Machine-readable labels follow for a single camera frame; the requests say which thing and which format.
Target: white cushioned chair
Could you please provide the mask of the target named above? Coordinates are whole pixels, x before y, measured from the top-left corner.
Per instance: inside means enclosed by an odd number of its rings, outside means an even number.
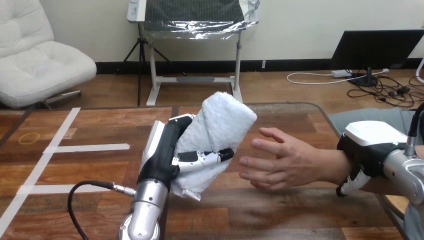
[[[39,0],[0,0],[0,102],[22,108],[51,103],[96,76],[96,64],[76,48],[53,41]]]

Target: folded towel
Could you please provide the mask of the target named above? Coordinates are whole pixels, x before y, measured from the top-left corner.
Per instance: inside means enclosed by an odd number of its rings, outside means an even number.
[[[200,112],[179,138],[175,156],[185,152],[218,152],[231,148],[236,152],[256,121],[256,114],[233,96],[217,92],[206,99]],[[180,197],[200,201],[203,192],[230,164],[231,159],[197,171],[180,173],[171,190]]]

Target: black tripod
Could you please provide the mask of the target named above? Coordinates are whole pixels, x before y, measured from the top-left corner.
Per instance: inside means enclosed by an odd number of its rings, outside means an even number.
[[[139,22],[137,23],[137,25],[138,25],[138,34],[139,34],[140,37],[137,38],[137,42],[134,44],[131,51],[129,51],[128,55],[126,56],[126,58],[123,60],[122,63],[125,64],[127,62],[128,58],[134,52],[137,45],[140,44],[140,53],[139,53],[139,59],[138,59],[138,100],[137,100],[137,106],[140,106],[141,92],[142,92],[142,69],[144,69],[146,67],[146,55],[145,55],[144,45],[149,44],[149,42],[145,38],[143,38],[142,32],[140,30],[140,23]],[[183,72],[180,69],[173,66],[171,60],[169,60],[159,50],[157,50],[155,47],[153,49],[157,54],[159,54],[159,56],[161,56],[163,59],[165,59],[165,61],[168,64],[169,67],[176,69],[178,72],[181,72],[184,76],[186,76],[185,72]],[[116,71],[115,71],[115,75],[119,74],[119,71],[120,71],[120,69],[117,68]]]

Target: cable connector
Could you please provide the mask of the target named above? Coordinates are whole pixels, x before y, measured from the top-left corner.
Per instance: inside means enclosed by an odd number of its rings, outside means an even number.
[[[118,184],[113,184],[112,190],[130,197],[134,197],[136,195],[136,190],[132,189],[131,187],[122,186]]]

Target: wrist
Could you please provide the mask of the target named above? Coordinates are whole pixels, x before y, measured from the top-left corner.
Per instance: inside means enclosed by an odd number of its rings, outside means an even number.
[[[352,164],[344,151],[317,149],[316,156],[319,164],[319,181],[340,185],[352,170]]]

